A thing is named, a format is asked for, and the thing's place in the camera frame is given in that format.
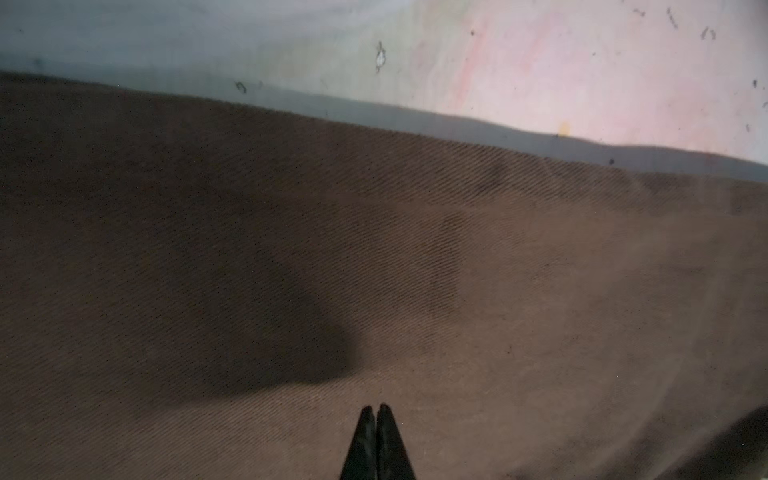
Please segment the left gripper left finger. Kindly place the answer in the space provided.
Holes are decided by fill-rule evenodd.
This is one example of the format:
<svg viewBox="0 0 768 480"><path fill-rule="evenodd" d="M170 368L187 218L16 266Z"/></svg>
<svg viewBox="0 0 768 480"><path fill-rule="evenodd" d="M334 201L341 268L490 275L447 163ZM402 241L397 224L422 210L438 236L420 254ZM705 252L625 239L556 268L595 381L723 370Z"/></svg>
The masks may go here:
<svg viewBox="0 0 768 480"><path fill-rule="evenodd" d="M376 476L376 417L372 407L366 406L358 418L339 479L375 480Z"/></svg>

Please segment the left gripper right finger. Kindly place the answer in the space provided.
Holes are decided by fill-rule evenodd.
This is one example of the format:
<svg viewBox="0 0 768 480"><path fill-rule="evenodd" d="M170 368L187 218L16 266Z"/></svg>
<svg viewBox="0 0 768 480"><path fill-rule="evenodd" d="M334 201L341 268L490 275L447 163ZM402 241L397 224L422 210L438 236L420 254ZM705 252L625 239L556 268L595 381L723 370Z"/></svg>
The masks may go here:
<svg viewBox="0 0 768 480"><path fill-rule="evenodd" d="M394 413L385 403L377 414L376 447L378 480L416 479Z"/></svg>

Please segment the brown trousers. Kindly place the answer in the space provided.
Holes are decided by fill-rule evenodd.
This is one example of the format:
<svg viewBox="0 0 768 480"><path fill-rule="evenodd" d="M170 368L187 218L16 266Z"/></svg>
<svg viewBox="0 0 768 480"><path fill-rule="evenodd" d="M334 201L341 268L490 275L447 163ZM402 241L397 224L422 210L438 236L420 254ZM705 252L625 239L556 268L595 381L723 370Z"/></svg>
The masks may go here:
<svg viewBox="0 0 768 480"><path fill-rule="evenodd" d="M1 475L763 479L767 187L1 77Z"/></svg>

